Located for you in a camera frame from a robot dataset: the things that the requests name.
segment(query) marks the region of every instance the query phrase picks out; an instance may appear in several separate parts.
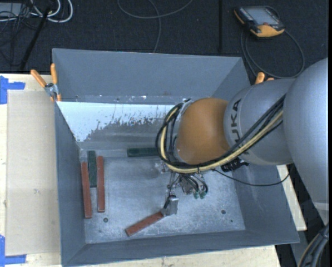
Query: cable bundle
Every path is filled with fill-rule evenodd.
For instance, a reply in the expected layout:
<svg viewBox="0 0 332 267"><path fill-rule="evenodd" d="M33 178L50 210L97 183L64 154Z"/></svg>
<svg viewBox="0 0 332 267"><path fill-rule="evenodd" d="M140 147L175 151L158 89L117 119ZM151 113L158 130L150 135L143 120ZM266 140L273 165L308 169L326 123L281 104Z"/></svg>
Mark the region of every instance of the cable bundle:
<svg viewBox="0 0 332 267"><path fill-rule="evenodd" d="M173 107L165 117L163 125L161 126L158 134L156 136L156 148L159 157L166 163L169 169L178 173L199 173L201 171L213 170L218 166L228 164L236 160L236 158L248 150L251 146L255 145L263 137L269 134L272 130L276 129L282 122L283 114L283 103L284 98L281 97L272 107L270 107L260 119L245 133L241 139L238 140L225 154L221 157L204 162L197 165L190 165L185 162L175 161L175 156L173 155L175 138L173 138L173 129L177 116L180 113L181 108L186 102L179 103ZM171 125L171 132L168 136L169 125ZM257 133L245 143L244 141L256 130ZM167 139L170 139L170 143L167 147Z"/></svg>

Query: wooden stick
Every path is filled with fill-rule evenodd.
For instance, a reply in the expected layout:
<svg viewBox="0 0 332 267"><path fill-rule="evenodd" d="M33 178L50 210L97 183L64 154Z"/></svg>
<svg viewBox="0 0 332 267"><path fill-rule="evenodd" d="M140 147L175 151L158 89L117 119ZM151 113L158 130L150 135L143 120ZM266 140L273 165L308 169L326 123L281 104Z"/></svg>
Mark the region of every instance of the wooden stick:
<svg viewBox="0 0 332 267"><path fill-rule="evenodd" d="M129 228L127 228L125 230L127 236L131 236L137 232L139 232L140 230L154 224L155 222L159 221L160 219L164 218L165 216L163 215L163 213L161 213L160 211L139 221L138 223L130 226Z"/></svg>
<svg viewBox="0 0 332 267"><path fill-rule="evenodd" d="M84 204L84 215L86 219L92 217L92 199L90 195L90 184L89 184L89 172L88 163L82 162L82 190L83 190L83 204Z"/></svg>

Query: white cable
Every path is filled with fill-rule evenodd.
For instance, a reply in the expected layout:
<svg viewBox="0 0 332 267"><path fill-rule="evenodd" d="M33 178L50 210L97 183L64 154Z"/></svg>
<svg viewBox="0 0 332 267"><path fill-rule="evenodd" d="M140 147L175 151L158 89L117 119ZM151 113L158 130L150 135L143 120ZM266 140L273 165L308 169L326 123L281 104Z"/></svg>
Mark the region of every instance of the white cable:
<svg viewBox="0 0 332 267"><path fill-rule="evenodd" d="M58 2L58 9L54 13L51 13L51 14L47 15L47 19L50 22L53 22L53 23L65 23L65 22L68 22L72 18L72 16L73 16L73 4L72 4L71 0L67 0L67 1L68 1L68 4L69 4L69 7L71 9L70 15L66 19L64 19L64 20L56 20L56 19L50 18L50 17L56 15L60 11L60 9L61 9L61 1L57 0L57 2ZM40 17L43 16L42 12L35 5L33 6L33 8L36 10L36 12L38 14L35 14L35 13L31 13L31 14L33 14L35 16L40 16Z"/></svg>
<svg viewBox="0 0 332 267"><path fill-rule="evenodd" d="M67 1L68 1L68 4L70 5L70 9L71 9L70 15L64 20L54 20L54 19L48 18L49 21L54 22L54 23L66 23L73 17L73 4L72 4L72 1L71 0L67 0Z"/></svg>
<svg viewBox="0 0 332 267"><path fill-rule="evenodd" d="M34 8L34 9L36 10L36 12L37 12L37 14L31 12L31 15L42 17L42 16L43 16L43 13L42 13L42 12L41 12L41 11L35 6L35 5L34 5L34 1L33 1L33 0L30 0L30 2L32 3L33 8ZM60 11L60 9L61 9L61 1L60 1L60 0L57 0L57 3L58 3L58 8L57 8L57 10L56 10L54 13L51 13L51 14L47 15L47 17L52 17L52 16L54 16L54 15L56 15L56 14L59 13L59 11Z"/></svg>

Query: black floor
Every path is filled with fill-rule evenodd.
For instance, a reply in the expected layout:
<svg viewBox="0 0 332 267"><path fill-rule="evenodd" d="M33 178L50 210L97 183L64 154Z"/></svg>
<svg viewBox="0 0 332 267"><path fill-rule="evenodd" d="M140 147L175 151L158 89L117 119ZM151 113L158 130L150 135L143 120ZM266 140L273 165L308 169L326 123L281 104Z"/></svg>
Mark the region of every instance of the black floor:
<svg viewBox="0 0 332 267"><path fill-rule="evenodd" d="M42 12L48 1L33 0ZM51 19L66 19L71 13L68 1L60 1L61 10ZM328 57L329 0L71 0L72 18L64 23L47 21L31 51L29 46L42 18L23 15L30 11L30 0L0 2L27 6L13 21L0 21L0 73L27 73L33 68L49 73L52 48L245 58L242 34L250 57L272 76L295 76ZM249 34L243 31L233 9L259 5L277 11L286 27L284 34L269 40L246 38ZM51 7L53 11L56 9L56 1L52 1ZM140 18L159 15L163 17ZM259 69L254 63L249 64L248 59L244 60L253 83L255 76L251 68L255 72ZM296 179L295 189L302 203L308 194L301 186L300 177L294 172L291 177ZM309 223L308 240L319 226L318 222ZM282 266L295 266L289 246L277 246L277 251Z"/></svg>

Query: wooden table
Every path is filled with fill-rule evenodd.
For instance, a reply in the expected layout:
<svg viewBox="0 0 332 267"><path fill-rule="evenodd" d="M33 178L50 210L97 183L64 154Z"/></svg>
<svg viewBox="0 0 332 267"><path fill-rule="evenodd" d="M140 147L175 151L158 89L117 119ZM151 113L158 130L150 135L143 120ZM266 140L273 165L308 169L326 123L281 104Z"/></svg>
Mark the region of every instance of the wooden table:
<svg viewBox="0 0 332 267"><path fill-rule="evenodd" d="M8 179L8 171L11 172L11 167L7 169L7 163L11 159L13 154L21 154L21 155L29 155L28 151L23 151L22 148L16 148L16 151L14 150L14 147L11 146L11 143L14 141L19 140L19 137L21 138L21 142L25 145L22 147L31 147L31 149L34 150L41 150L46 149L46 145L49 150L54 151L54 138L47 138L44 139L43 146L40 145L38 142L38 136L31 140L31 137L28 138L29 142L27 142L24 138L24 136L18 136L18 135L8 135L8 127L10 130L13 130L13 123L8 123L8 116L11 116L14 113L17 113L19 110L26 113L26 124L28 126L26 129L38 132L38 130L44 130L46 128L41 128L41 124L45 123L49 120L51 122L51 116L50 115L44 115L44 114L38 114L38 117L34 117L35 114L31 112L31 110L37 110L36 106L40 106L40 104L35 103L35 98L38 97L43 100L44 104L49 107L49 97L44 92L43 88L39 86L39 84L35 81L35 79L31 75L19 75L19 74L0 74L4 76L5 78L9 79L9 82L17 82L21 81L25 83L24 90L9 90L8 92L8 103L4 105L0 105L0 235L3 235L6 237L6 243L9 247L9 250L7 251L6 255L16 255L14 254L16 251L14 250L14 246L21 247L21 250L24 254L27 254L27 259L25 264L17 264L21 266L60 266L60 252L59 252L59 239L56 237L56 234L51 234L50 236L53 237L52 240L48 243L48 237L49 234L46 234L46 231L43 231L44 225L46 224L44 221L46 221L46 217L44 216L47 212L49 212L51 209L57 210L58 203L55 203L54 207L47 207L44 205L39 206L30 206L29 210L32 211L31 214L26 215L27 218L29 218L28 221L26 221L26 224L29 226L22 226L21 223L16 229L26 229L29 233L28 235L20 235L16 236L14 238L13 235L10 236L10 234L13 234L13 232L8 231L7 227L14 226L13 217L7 217L8 210L13 209L14 207L11 206L13 201L8 201L9 193L12 191L9 191L7 189L7 179ZM44 75L42 76L47 83L50 83L52 81L51 76ZM22 100L28 100L29 105L27 107L20 107L19 106L25 106L24 104L19 103L9 103L9 101L13 102L13 100L16 99L16 97L22 98ZM53 167L53 164L55 163L55 159L44 159L42 162L32 163L29 164L28 167L24 167L25 170L23 171L16 171L16 173L20 172L20 177L28 177L29 184L36 182L36 186L40 185L37 183L38 181L41 181L41 179L33 178L29 176L29 171L31 170L38 170L38 171L47 171L48 179L51 182L50 185L55 185L56 183L53 182L53 179L55 177L56 169L55 165ZM286 175L286 166L279 166L279 172L282 177ZM288 203L291 209L291 212L294 217L294 221L296 224L296 227L298 230L305 230L305 221L303 219L303 215L301 213L298 200L295 195L295 191L293 189L292 182L288 178L283 183L286 195L288 197ZM31 193L34 193L35 195L38 195L40 191L38 189L35 189L35 191L30 191ZM57 235L59 235L59 228L58 223L56 224L56 230ZM37 243L37 247L35 248L35 251L33 251L34 248L29 248L29 245L27 244L28 241ZM106 267L130 267L130 266L139 266L139 267L166 267L166 266L173 266L173 267L181 267L181 266L249 266L249 262L251 262L251 267L273 267L273 266L280 266L280 263L278 261L278 256L275 250L274 246L265 246L265 247L259 247L259 248L247 248L247 249L236 249L236 250L226 250L226 251L217 251L217 252L210 252L210 253L201 253L201 254L193 254L193 255L183 255L183 256L173 256L173 257L163 257L163 258L156 258L156 259L147 259L147 260L138 260L138 261L126 261L126 262L120 262L120 263L112 263L112 264L104 264L104 265L96 265L96 266L106 266Z"/></svg>

